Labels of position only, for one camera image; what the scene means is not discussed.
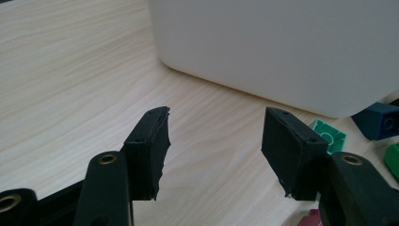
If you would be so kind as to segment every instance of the screw hole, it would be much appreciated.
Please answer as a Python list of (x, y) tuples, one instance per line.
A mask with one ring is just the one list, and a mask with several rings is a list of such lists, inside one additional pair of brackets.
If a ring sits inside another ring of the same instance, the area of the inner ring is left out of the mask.
[(345, 162), (347, 164), (351, 164), (351, 165), (355, 165), (355, 166), (360, 166), (361, 164), (363, 164), (363, 162), (359, 158), (357, 158), (353, 155), (349, 155), (349, 154), (343, 155), (342, 160), (343, 160), (343, 162)]
[(14, 208), (21, 201), (21, 196), (17, 194), (8, 195), (0, 199), (0, 213), (7, 212)]
[(117, 161), (117, 159), (118, 159), (117, 156), (114, 154), (106, 154), (99, 159), (99, 163), (101, 165), (111, 164)]

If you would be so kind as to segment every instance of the white box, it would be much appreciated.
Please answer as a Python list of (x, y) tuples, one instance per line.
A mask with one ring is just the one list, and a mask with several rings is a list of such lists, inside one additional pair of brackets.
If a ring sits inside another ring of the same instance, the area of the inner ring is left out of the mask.
[(399, 1), (149, 0), (169, 67), (330, 116), (399, 90)]

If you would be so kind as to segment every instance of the green toy block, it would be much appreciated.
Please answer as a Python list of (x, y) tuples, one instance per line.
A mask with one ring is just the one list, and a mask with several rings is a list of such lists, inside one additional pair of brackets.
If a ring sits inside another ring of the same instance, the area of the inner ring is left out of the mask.
[(327, 152), (329, 154), (341, 152), (343, 150), (343, 145), (346, 140), (345, 133), (319, 119), (312, 122), (310, 128), (328, 142)]
[(392, 144), (385, 152), (385, 163), (396, 180), (399, 181), (399, 143)]

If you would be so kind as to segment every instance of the wooden table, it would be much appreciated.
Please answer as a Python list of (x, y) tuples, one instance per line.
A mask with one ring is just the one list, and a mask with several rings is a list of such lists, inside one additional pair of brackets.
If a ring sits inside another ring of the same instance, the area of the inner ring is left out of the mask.
[(136, 225), (296, 225), (314, 202), (284, 198), (261, 153), (266, 106), (348, 134), (345, 150), (377, 167), (399, 139), (369, 141), (330, 119), (173, 71), (157, 58), (146, 1), (11, 1), (0, 5), (0, 191), (39, 199), (119, 150), (149, 109), (167, 105), (171, 147), (157, 202)]

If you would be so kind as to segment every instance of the blue block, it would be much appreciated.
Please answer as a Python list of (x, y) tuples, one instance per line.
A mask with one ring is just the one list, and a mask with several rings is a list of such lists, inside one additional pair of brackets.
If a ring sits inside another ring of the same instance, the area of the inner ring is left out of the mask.
[(399, 106), (375, 103), (352, 116), (362, 134), (380, 140), (399, 135)]

